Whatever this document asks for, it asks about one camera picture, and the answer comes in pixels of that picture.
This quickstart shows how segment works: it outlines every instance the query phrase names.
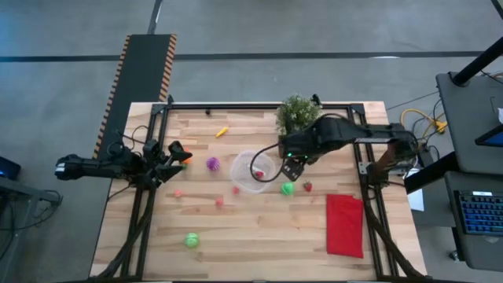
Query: orange and black striped edge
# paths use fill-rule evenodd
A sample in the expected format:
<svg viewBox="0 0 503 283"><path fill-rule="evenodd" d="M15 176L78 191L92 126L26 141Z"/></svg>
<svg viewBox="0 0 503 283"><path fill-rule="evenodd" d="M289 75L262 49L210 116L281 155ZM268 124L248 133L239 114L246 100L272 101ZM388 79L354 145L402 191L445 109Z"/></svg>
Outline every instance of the orange and black striped edge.
<svg viewBox="0 0 503 283"><path fill-rule="evenodd" d="M129 45L131 36L128 35L126 37L126 41L124 43L123 52L120 54L119 65L117 66L116 77L113 79L112 90L110 91L110 95L108 96L107 108L105 109L105 114L103 115L103 120L101 121L100 131L97 134L96 146L94 147L93 159L97 159L97 154L100 151L101 142L103 139L103 133L105 132L105 128L107 127L108 115L110 114L110 109L112 108L113 98L116 95L116 87L119 82L120 71L123 68L124 57L126 57L127 46Z"/></svg>
<svg viewBox="0 0 503 283"><path fill-rule="evenodd" d="M163 80L160 84L159 101L167 101L167 88L170 86L171 66L173 65L174 47L176 46L176 35L170 36L170 44L167 48L166 62L164 63Z"/></svg>

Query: strawberry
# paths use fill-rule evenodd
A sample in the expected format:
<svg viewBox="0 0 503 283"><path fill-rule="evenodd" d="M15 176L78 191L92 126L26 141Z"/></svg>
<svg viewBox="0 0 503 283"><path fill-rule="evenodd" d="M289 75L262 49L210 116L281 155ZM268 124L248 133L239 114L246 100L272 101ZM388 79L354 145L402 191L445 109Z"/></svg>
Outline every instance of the strawberry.
<svg viewBox="0 0 503 283"><path fill-rule="evenodd" d="M311 182L305 182L303 186L307 192L310 192L313 189L313 184L311 184Z"/></svg>

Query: red cloth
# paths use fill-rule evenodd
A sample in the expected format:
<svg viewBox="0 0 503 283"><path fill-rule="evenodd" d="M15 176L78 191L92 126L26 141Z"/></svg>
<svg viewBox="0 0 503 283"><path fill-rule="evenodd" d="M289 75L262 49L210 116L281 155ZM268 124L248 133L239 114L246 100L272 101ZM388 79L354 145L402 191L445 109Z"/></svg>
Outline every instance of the red cloth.
<svg viewBox="0 0 503 283"><path fill-rule="evenodd" d="M327 253L363 259L363 202L352 196L327 195Z"/></svg>

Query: clear plastic bowl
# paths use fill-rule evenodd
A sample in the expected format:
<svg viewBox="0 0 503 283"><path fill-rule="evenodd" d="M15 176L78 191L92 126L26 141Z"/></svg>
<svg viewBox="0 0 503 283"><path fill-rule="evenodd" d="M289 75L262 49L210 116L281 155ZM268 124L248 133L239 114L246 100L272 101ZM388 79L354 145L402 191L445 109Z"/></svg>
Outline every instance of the clear plastic bowl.
<svg viewBox="0 0 503 283"><path fill-rule="evenodd" d="M242 190L249 193L261 193L265 191L270 182L258 182L250 174L250 163L252 162L253 156L257 152L251 150L245 150L240 153L233 161L230 168L230 177L233 182ZM270 157L265 153L261 153L255 162L253 163L253 171L261 171L264 176L263 179L272 178L276 172L276 166Z"/></svg>

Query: green ball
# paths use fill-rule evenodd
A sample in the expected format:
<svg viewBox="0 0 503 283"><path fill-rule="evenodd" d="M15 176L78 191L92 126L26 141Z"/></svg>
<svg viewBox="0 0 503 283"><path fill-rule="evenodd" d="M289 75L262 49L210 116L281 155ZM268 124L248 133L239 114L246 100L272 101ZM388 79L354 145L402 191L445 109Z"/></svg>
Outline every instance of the green ball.
<svg viewBox="0 0 503 283"><path fill-rule="evenodd" d="M185 236L185 245L188 248L195 248L199 245L199 236L196 233L188 233Z"/></svg>
<svg viewBox="0 0 503 283"><path fill-rule="evenodd" d="M283 185L281 185L281 193L283 193L285 196L291 196L295 191L296 188L293 185L293 182L285 182L283 183Z"/></svg>

